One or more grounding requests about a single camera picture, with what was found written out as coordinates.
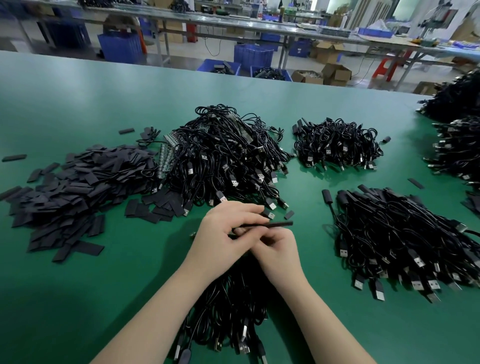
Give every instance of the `green table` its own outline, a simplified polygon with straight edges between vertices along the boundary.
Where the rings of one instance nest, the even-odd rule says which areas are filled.
[[[430,121],[415,112],[422,96],[354,88],[256,80],[157,67],[132,66],[0,52],[0,156],[28,154],[0,163],[0,191],[25,185],[30,172],[96,143],[131,144],[145,126],[168,132],[195,118],[197,106],[223,103],[239,114],[255,112],[267,125],[285,128],[281,145],[293,147],[298,118],[343,118],[391,136],[377,171],[324,175],[288,164],[281,196],[295,211],[294,231],[305,274],[365,349],[388,364],[478,363],[480,291],[450,290],[428,303],[415,291],[384,280],[385,302],[368,289],[350,287],[329,235],[332,217],[321,190],[332,194],[363,183],[418,194],[433,212],[478,230],[478,218],[460,201],[460,179],[434,176],[421,157],[437,139]],[[134,127],[135,134],[118,130]],[[407,181],[425,185],[419,190]],[[125,219],[125,204],[107,213],[105,233],[89,241],[105,245],[98,257],[75,254],[51,263],[53,251],[25,253],[29,229],[11,229],[9,206],[0,203],[0,352],[3,363],[87,363],[137,312],[182,262],[189,234],[207,207],[188,218],[153,225]],[[293,316],[272,297],[270,317],[258,329],[269,363],[310,363]],[[254,363],[224,348],[194,346],[191,363]]]

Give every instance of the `gray floor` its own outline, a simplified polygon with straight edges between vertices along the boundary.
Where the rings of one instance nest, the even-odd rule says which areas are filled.
[[[101,25],[86,24],[92,46],[88,49],[79,50],[51,48],[45,43],[35,21],[23,21],[22,24],[32,41],[33,49],[30,49],[28,44],[24,41],[22,32],[15,21],[0,19],[0,50],[34,52],[60,57],[101,61],[101,59],[96,56],[96,52],[98,52],[100,47],[97,35],[102,33]],[[150,44],[152,45],[147,46],[148,57],[145,59],[144,63],[153,66],[157,64],[157,49],[151,39]],[[168,67],[195,70],[207,58],[233,61],[233,49],[235,44],[236,42],[233,41],[220,41],[219,39],[213,38],[199,38],[196,43],[170,43],[171,63]],[[165,47],[162,42],[162,54],[165,52]],[[272,61],[274,67],[278,65],[279,57],[280,52],[275,52]],[[390,90],[396,85],[396,82],[403,74],[403,69],[397,68],[392,81],[384,83],[381,76],[377,79],[372,79],[373,72],[379,65],[380,60],[344,55],[339,63],[352,70],[353,77],[348,84],[350,87],[370,87]],[[290,72],[294,70],[312,70],[321,72],[323,67],[323,64],[318,63],[315,59],[311,58],[289,57],[287,62],[287,69]],[[401,85],[399,91],[411,93],[420,81],[452,81],[459,75],[460,72],[452,70],[451,67],[423,67],[421,65],[415,65]]]

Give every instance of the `red plastic stool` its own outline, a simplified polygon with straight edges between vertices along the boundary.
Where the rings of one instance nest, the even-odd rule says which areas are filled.
[[[404,54],[404,56],[402,57],[402,59],[407,60],[408,58],[410,58],[411,54],[412,54],[412,51],[411,51],[411,50],[405,52],[405,54]],[[390,61],[390,60],[389,60],[388,58],[384,58],[384,59],[380,62],[380,64],[378,65],[377,69],[376,69],[375,72],[373,73],[372,78],[377,78],[377,76],[378,76],[379,74],[385,75],[385,74],[387,73],[388,68],[385,68],[385,67],[384,67],[384,66],[385,66],[385,63],[387,63],[387,61]],[[392,67],[392,70],[390,71],[390,73],[389,73],[388,76],[387,76],[387,82],[390,82],[390,81],[392,80],[393,74],[395,73],[395,70],[396,70],[396,68],[397,68],[397,66],[398,66],[399,64],[402,64],[402,65],[403,65],[404,62],[398,61],[398,62],[395,62],[395,63],[394,63],[394,65],[393,65],[393,67]]]

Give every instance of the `metal table frame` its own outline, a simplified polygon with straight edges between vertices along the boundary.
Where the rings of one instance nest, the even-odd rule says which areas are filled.
[[[9,2],[17,2],[18,0],[3,0]],[[220,16],[220,15],[210,15],[210,14],[202,14],[196,12],[190,13],[175,13],[171,10],[166,9],[159,9],[150,6],[137,6],[137,5],[119,5],[117,4],[114,8],[81,8],[74,0],[21,0],[24,3],[30,4],[42,4],[42,5],[49,5],[59,8],[66,8],[66,9],[75,9],[75,10],[84,10],[86,12],[93,12],[93,13],[103,13],[103,14],[116,14],[116,15],[124,15],[124,16],[140,16],[142,18],[147,18],[152,22],[152,31],[155,34],[155,43],[158,52],[158,65],[163,66],[165,63],[170,61],[170,51],[168,47],[168,38],[167,33],[175,33],[175,34],[182,34],[182,35],[192,35],[190,32],[184,32],[180,30],[174,29],[167,29],[167,21],[175,21],[181,23],[190,23],[195,25],[209,25],[209,26],[216,26],[216,27],[232,27],[232,28],[240,28],[246,31],[252,32],[266,32],[271,34],[278,34],[283,36],[283,42],[272,42],[272,41],[263,41],[259,39],[248,39],[243,37],[235,37],[235,36],[224,36],[224,35],[213,35],[213,34],[204,34],[195,32],[193,35],[201,36],[201,37],[209,37],[209,38],[218,38],[218,39],[226,39],[226,40],[233,40],[233,41],[241,41],[244,43],[260,43],[260,44],[274,44],[278,45],[282,48],[280,54],[280,61],[278,67],[281,69],[285,69],[287,66],[287,59],[288,59],[288,51],[291,48],[295,38],[302,37],[312,40],[325,40],[330,42],[339,42],[339,43],[350,43],[350,44],[357,44],[357,45],[364,45],[369,46],[369,49],[374,47],[382,47],[383,49],[391,49],[395,52],[394,56],[389,56],[386,54],[370,54],[368,53],[360,53],[360,52],[349,52],[360,54],[363,56],[368,56],[371,58],[389,58],[392,59],[389,71],[392,69],[393,64],[400,60],[400,55],[404,51],[411,50],[414,51],[416,54],[412,58],[403,59],[403,62],[408,64],[407,69],[404,71],[401,79],[395,86],[394,90],[397,91],[402,82],[405,80],[406,76],[408,75],[411,67],[414,63],[424,63],[424,64],[437,64],[437,65],[452,65],[451,63],[446,62],[439,62],[439,61],[425,61],[422,59],[426,54],[431,55],[439,55],[442,53],[440,49],[435,48],[426,48],[426,47],[417,47],[415,45],[403,45],[403,44],[393,44],[393,43],[384,43],[384,42],[375,42],[370,40],[365,40],[360,38],[356,35],[351,35],[349,38],[338,37],[338,36],[328,36],[324,34],[319,34],[314,31],[302,29],[296,27],[295,24],[290,23],[273,23],[273,22],[266,22],[260,21],[256,19],[251,20],[244,20],[244,19],[236,19],[233,17],[228,16]],[[40,21],[43,21],[47,18],[55,18],[56,17],[49,17],[43,16],[40,18]],[[94,21],[90,19],[77,19],[79,22],[89,22],[89,23],[97,23],[103,24],[103,22]],[[31,42],[28,39],[28,35],[23,29],[23,26],[20,21],[18,21],[20,28],[22,29],[22,33],[24,34],[25,38],[27,39],[27,43],[30,45]],[[120,24],[112,24],[117,27],[131,27],[127,25],[120,25]],[[167,52],[167,57],[164,59],[161,52],[161,45],[159,42],[159,36],[161,32],[163,32],[165,37],[165,48]]]

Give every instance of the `person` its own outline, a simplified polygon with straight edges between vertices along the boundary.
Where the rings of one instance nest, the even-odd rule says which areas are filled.
[[[317,364],[375,363],[308,283],[290,230],[238,228],[269,222],[259,215],[263,210],[263,206],[237,201],[212,208],[178,270],[91,364],[163,363],[202,292],[248,250],[294,314]],[[240,235],[236,240],[228,237],[232,229]]]

